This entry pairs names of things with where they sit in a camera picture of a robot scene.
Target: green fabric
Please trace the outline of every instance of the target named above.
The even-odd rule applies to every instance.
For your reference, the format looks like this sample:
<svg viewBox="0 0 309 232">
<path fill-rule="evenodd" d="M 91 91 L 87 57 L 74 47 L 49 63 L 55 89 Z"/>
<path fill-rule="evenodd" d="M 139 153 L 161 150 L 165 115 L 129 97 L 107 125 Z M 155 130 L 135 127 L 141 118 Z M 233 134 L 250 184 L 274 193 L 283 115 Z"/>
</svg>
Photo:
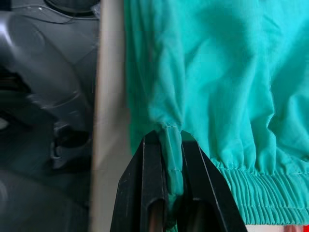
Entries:
<svg viewBox="0 0 309 232">
<path fill-rule="evenodd" d="M 309 224 L 309 1 L 124 3 L 132 150 L 158 132 L 170 214 L 186 131 L 246 224 Z"/>
</svg>

